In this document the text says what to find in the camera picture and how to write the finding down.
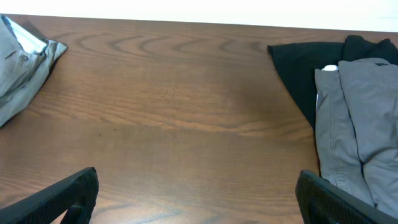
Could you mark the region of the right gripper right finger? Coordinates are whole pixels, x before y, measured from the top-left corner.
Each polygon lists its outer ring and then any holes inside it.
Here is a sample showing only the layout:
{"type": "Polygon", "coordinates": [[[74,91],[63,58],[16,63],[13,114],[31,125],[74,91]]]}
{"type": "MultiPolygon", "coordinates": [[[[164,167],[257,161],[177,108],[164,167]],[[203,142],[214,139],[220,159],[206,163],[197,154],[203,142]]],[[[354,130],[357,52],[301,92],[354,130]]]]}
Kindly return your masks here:
{"type": "Polygon", "coordinates": [[[397,219],[302,170],[295,195],[304,224],[397,224],[397,219]]]}

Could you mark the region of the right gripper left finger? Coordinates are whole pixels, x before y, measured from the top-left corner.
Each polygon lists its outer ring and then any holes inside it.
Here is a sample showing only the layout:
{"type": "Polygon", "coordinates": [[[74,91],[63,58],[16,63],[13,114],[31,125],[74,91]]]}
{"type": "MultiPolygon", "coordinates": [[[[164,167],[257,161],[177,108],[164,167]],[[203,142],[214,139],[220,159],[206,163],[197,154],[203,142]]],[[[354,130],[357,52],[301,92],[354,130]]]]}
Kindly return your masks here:
{"type": "Polygon", "coordinates": [[[1,209],[1,223],[52,223],[63,215],[62,223],[88,224],[99,182],[96,169],[87,167],[23,200],[1,209]]]}

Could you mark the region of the grey-green cotton shorts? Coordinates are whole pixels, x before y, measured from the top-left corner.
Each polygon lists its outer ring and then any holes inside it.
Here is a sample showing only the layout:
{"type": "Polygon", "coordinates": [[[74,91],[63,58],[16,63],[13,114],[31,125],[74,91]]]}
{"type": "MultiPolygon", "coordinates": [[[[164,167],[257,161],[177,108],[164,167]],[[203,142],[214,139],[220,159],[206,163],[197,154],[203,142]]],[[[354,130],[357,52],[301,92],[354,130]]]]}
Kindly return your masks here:
{"type": "Polygon", "coordinates": [[[1,126],[29,105],[67,48],[1,15],[1,126]]]}

